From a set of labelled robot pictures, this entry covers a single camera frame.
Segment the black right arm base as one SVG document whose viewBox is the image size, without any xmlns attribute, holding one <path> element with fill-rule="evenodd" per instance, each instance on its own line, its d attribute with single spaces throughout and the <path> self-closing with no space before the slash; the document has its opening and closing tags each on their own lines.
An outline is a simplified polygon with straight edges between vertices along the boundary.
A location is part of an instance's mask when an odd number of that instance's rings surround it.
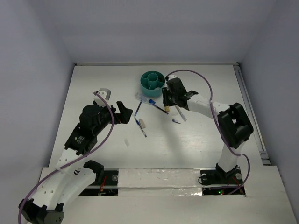
<svg viewBox="0 0 299 224">
<path fill-rule="evenodd" d="M 218 165 L 214 169 L 201 170 L 197 181 L 202 186 L 204 196 L 246 195 L 242 185 L 241 170 L 238 166 L 227 173 Z"/>
</svg>

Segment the clear blue-capped marker pen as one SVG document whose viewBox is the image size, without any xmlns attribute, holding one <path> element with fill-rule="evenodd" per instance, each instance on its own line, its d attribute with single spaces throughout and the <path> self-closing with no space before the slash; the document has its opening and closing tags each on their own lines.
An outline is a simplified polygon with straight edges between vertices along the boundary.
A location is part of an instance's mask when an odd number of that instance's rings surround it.
<svg viewBox="0 0 299 224">
<path fill-rule="evenodd" d="M 152 104 L 152 105 L 156 104 L 156 102 L 153 99 L 151 99 L 141 93 L 136 93 L 135 98 L 138 99 L 139 101 L 142 101 L 143 103 L 146 103 L 146 104 Z"/>
</svg>

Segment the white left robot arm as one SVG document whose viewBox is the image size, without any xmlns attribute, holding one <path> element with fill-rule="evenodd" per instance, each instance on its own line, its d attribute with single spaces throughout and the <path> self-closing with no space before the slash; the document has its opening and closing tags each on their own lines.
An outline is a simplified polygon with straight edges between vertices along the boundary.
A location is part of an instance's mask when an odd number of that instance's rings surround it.
<svg viewBox="0 0 299 224">
<path fill-rule="evenodd" d="M 107 126 L 127 124 L 133 111 L 121 101 L 116 108 L 94 102 L 83 108 L 79 123 L 64 145 L 55 170 L 45 176 L 19 204 L 18 222 L 60 224 L 66 207 L 91 184 L 105 181 L 104 166 L 87 157 L 101 147 L 97 136 Z"/>
</svg>

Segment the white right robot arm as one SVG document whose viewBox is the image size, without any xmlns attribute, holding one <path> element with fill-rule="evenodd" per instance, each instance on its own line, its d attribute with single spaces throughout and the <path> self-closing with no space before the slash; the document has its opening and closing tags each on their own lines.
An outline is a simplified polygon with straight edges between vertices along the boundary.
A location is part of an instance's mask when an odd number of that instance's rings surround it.
<svg viewBox="0 0 299 224">
<path fill-rule="evenodd" d="M 237 166 L 237 157 L 241 148 L 254 131 L 243 106 L 214 102 L 195 91 L 187 91 L 181 79 L 175 75 L 167 78 L 167 86 L 162 89 L 164 106 L 178 106 L 188 111 L 197 112 L 216 123 L 224 146 L 216 164 L 215 178 L 226 183 L 232 178 Z"/>
</svg>

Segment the white eraser with sleeve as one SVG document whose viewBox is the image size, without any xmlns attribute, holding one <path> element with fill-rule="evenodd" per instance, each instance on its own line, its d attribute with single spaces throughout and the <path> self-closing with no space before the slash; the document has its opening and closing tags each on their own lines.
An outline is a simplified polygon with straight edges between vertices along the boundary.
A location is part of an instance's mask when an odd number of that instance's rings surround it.
<svg viewBox="0 0 299 224">
<path fill-rule="evenodd" d="M 146 128 L 146 125 L 145 125 L 145 123 L 142 119 L 139 120 L 139 123 L 140 123 L 142 128 Z"/>
</svg>

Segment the purple dark gel pen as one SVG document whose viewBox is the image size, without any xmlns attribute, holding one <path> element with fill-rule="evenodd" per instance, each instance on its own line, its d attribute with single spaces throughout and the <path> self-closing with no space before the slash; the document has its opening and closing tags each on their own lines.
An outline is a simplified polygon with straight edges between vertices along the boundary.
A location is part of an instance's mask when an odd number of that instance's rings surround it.
<svg viewBox="0 0 299 224">
<path fill-rule="evenodd" d="M 154 106 L 155 108 L 159 109 L 160 111 L 164 112 L 165 114 L 169 114 L 166 110 L 160 108 L 159 106 L 152 104 L 152 106 Z"/>
</svg>

